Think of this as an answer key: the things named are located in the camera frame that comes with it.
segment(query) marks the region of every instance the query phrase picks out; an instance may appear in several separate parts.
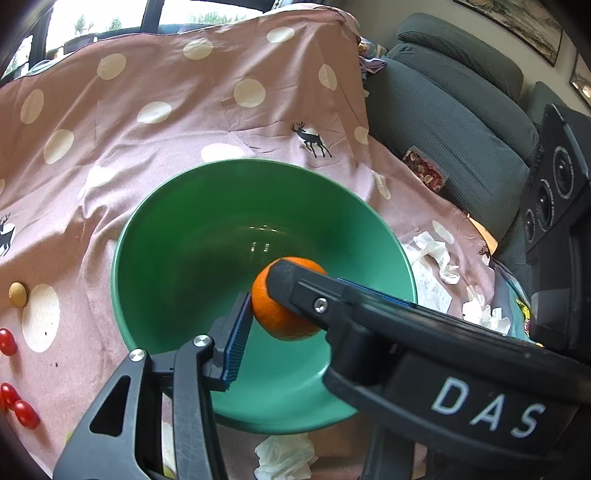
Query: gray sofa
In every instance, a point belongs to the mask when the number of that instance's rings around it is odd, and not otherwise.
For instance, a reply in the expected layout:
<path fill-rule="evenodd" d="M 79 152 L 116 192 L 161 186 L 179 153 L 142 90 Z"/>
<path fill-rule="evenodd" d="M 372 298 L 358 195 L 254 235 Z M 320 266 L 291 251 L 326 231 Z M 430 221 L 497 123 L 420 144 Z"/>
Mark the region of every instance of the gray sofa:
<path fill-rule="evenodd" d="M 441 195 L 499 241 L 495 259 L 530 295 L 519 197 L 544 107 L 560 98 L 539 83 L 522 110 L 519 67 L 431 15 L 411 15 L 397 34 L 386 68 L 366 82 L 370 133 L 399 158 L 416 145 L 448 174 Z"/>

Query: cherry tomato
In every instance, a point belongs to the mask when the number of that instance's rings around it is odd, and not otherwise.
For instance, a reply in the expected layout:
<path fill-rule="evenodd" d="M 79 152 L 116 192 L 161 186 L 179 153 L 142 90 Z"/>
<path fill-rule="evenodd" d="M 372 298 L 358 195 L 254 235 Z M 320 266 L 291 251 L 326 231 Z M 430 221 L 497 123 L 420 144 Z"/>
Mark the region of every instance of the cherry tomato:
<path fill-rule="evenodd" d="M 0 352 L 6 356 L 14 355 L 17 352 L 17 343 L 10 330 L 0 328 Z"/>
<path fill-rule="evenodd" d="M 0 385 L 0 395 L 2 396 L 2 401 L 6 407 L 11 410 L 14 408 L 14 403 L 21 399 L 17 390 L 10 383 L 3 383 Z"/>
<path fill-rule="evenodd" d="M 12 406 L 14 414 L 23 427 L 29 430 L 35 430 L 39 426 L 39 415 L 24 400 L 17 400 Z"/>

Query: pink blanket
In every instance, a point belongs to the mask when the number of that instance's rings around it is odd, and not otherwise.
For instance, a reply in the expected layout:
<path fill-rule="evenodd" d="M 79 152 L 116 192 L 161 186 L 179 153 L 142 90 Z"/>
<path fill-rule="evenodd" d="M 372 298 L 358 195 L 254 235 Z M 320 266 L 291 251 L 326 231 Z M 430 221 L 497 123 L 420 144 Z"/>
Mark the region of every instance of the pink blanket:
<path fill-rule="evenodd" d="M 39 413 L 34 432 L 9 420 L 50 468 L 126 354 L 109 291 L 119 233 L 147 194 L 188 168 L 256 157 L 316 170 L 366 200 L 403 243 L 423 231 L 441 240 L 435 220 L 454 240 L 461 277 L 444 285 L 449 312 L 461 316 L 467 286 L 490 303 L 477 230 L 368 136 L 354 19 L 316 7 L 100 41 L 0 90 L 0 218 L 9 214 L 0 326 L 19 346 L 0 359 L 0 381 Z M 5 294 L 14 281 L 30 291 L 23 311 Z M 359 429 L 367 426 L 354 419 L 312 435 L 318 478 L 356 478 Z M 232 478 L 252 474 L 259 439 L 223 429 Z"/>

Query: speaker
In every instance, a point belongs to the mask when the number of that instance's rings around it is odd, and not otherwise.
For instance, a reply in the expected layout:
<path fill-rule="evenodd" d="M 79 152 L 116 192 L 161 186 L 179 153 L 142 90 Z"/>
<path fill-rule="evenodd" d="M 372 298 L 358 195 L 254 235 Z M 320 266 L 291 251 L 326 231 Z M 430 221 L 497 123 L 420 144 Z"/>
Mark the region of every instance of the speaker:
<path fill-rule="evenodd" d="M 534 273 L 530 338 L 591 361 L 591 118 L 549 104 L 521 196 Z"/>

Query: mandarin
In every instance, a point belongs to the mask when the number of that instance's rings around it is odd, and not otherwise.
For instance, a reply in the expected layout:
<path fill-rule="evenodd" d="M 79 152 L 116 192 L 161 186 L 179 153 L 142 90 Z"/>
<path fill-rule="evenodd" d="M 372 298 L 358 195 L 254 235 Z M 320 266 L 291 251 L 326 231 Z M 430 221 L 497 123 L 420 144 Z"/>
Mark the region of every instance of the mandarin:
<path fill-rule="evenodd" d="M 258 274 L 252 284 L 252 311 L 258 323 L 273 337 L 279 340 L 302 340 L 314 335 L 320 327 L 296 315 L 269 297 L 267 275 L 271 266 L 279 260 L 289 260 L 302 267 L 326 275 L 326 271 L 316 262 L 300 257 L 278 258 Z"/>

